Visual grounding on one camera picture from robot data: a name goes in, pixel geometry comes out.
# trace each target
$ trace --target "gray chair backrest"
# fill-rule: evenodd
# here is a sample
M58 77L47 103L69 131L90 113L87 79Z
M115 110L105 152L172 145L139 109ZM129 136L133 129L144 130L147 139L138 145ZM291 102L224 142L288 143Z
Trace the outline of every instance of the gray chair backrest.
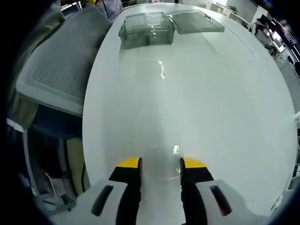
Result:
M82 115L90 71L111 24L94 6L66 19L29 57L16 90L39 104Z

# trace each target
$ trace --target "potted plant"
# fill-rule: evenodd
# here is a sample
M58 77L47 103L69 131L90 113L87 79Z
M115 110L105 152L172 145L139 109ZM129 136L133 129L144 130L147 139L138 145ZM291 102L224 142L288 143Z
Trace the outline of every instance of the potted plant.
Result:
M235 6L229 6L229 9L234 13L237 14L238 13L238 9Z

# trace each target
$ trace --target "clear plastic lid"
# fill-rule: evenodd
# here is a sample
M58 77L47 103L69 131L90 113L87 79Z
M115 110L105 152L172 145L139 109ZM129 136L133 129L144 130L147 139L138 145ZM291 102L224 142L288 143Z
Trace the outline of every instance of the clear plastic lid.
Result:
M225 30L222 24L200 11L179 11L168 16L179 34L224 32Z

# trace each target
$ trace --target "table surface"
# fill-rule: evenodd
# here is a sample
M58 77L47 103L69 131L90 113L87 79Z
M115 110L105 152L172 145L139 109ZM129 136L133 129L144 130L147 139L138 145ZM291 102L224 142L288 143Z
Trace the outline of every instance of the table surface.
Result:
M118 32L126 16L190 9L207 13L225 31L175 32L172 45L120 50ZM295 164L294 114L277 65L239 23L190 5L130 7L107 33L86 91L82 140L90 183L107 179L119 161L141 157L145 149L179 145L182 156L205 162L214 179L240 193L250 210L269 215ZM148 188L150 203L140 204L138 224L145 217L149 224L183 223L177 185L170 179Z

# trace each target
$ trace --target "transparent plastic box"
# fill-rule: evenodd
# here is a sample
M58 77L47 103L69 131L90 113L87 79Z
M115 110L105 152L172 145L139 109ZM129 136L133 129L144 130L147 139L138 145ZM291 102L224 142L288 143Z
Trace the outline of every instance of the transparent plastic box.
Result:
M175 27L164 13L143 13L126 17L120 31L122 49L149 45L171 45Z

